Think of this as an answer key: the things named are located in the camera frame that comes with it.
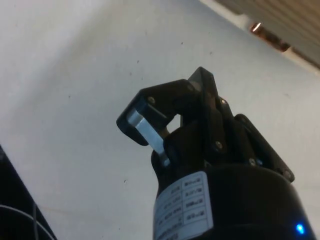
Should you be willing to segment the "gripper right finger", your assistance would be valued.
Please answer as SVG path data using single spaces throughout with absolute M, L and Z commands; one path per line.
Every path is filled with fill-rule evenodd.
M 202 71 L 202 100 L 204 149 L 210 164 L 259 166 L 294 181 L 293 172 L 253 123 L 244 114 L 233 115 L 207 70 Z

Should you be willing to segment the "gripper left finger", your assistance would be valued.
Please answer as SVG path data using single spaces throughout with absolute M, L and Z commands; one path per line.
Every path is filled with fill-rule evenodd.
M 203 167 L 208 145 L 208 71 L 141 89 L 116 121 L 128 138 L 150 146 L 157 167 Z

